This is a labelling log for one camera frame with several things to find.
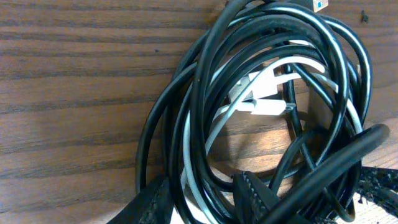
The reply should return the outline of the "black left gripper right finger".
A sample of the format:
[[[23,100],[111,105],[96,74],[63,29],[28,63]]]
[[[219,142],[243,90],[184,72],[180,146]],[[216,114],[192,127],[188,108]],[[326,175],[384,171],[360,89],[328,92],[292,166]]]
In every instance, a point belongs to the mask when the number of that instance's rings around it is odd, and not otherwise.
[[[276,171],[267,186],[252,172],[233,177],[233,197],[240,223],[309,223],[295,213],[288,212],[277,196],[285,171]]]

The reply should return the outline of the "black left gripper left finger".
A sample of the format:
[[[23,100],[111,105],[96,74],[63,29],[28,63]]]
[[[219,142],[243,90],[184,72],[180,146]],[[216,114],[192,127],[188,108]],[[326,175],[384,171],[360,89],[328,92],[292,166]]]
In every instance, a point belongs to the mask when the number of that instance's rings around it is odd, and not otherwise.
[[[130,201],[108,224],[168,224],[174,201],[169,179],[159,175]]]

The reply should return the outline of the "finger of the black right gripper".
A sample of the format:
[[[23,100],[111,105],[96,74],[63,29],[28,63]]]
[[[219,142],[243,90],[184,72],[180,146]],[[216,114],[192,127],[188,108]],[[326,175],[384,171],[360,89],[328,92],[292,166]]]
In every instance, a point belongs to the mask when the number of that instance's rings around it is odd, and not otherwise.
[[[397,217],[397,169],[362,167],[357,193]]]

